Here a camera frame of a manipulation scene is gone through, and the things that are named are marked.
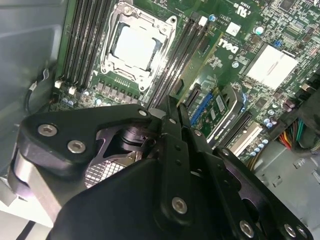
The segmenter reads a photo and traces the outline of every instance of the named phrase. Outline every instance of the cpu socket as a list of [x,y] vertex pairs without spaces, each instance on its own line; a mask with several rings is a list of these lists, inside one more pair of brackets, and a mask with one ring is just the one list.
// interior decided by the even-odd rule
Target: cpu socket
[[101,72],[111,71],[130,79],[144,92],[166,62],[176,26],[176,16],[162,21],[127,2],[119,2],[109,18]]

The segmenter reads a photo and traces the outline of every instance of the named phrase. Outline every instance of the cable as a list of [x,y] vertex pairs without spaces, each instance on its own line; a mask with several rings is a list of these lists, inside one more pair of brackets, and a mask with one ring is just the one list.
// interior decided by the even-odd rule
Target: cable
[[[50,68],[46,67],[42,73],[33,81],[33,83],[31,84],[31,86],[29,87],[29,89],[27,90],[25,96],[24,96],[24,101],[23,101],[23,109],[25,111],[25,113],[27,115],[31,115],[34,112],[31,112],[30,110],[30,98],[32,93],[34,92],[34,90],[36,89],[36,87],[38,86],[38,84],[44,80],[47,80],[50,76],[50,72],[56,67],[55,64],[53,64]],[[38,112],[42,112],[46,107],[48,107],[48,103],[46,103],[44,106],[42,106],[38,111]]]

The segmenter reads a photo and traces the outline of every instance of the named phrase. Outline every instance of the black cable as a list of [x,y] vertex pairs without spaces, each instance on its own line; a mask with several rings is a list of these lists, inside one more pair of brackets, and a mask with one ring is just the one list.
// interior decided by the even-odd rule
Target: black cable
[[29,106],[29,103],[30,103],[30,98],[31,98],[31,95],[32,93],[34,92],[34,90],[36,89],[36,87],[38,86],[38,83],[44,81],[44,80],[47,80],[49,78],[49,74],[51,71],[53,71],[55,69],[56,65],[53,64],[50,68],[45,68],[41,74],[39,74],[37,76],[37,78],[35,79],[35,81],[30,85],[29,89],[27,90],[25,96],[24,96],[24,100],[23,100],[23,109],[25,111],[25,113],[27,115],[32,115],[34,113],[41,113],[44,111],[44,109],[46,109],[46,107],[48,106],[48,103],[46,103],[45,105],[43,105],[38,111],[36,112],[32,112],[30,110],[30,106]]
[[26,224],[22,232],[19,234],[19,236],[16,238],[16,240],[26,240],[35,224],[36,223],[34,221],[28,221],[28,223]]

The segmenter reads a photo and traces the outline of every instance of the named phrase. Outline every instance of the blue pcie slot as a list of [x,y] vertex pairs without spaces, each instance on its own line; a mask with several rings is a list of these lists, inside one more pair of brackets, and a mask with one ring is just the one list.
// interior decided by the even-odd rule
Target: blue pcie slot
[[201,104],[198,106],[198,108],[196,109],[195,113],[193,114],[193,116],[191,117],[190,120],[190,124],[191,126],[193,126],[198,118],[200,117],[200,115],[202,114],[202,112],[205,110],[206,106],[208,105],[209,101],[213,98],[214,96],[212,95],[211,92],[209,92],[203,99],[203,101],[201,102]]

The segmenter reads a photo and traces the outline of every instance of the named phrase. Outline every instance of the dell logo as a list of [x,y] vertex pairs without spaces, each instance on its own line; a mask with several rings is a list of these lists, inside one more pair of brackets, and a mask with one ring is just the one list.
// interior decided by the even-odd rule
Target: dell logo
[[239,50],[239,47],[233,46],[231,43],[228,43],[224,39],[220,39],[218,46],[222,46],[224,49],[227,49],[228,51],[232,52],[233,54],[236,54]]

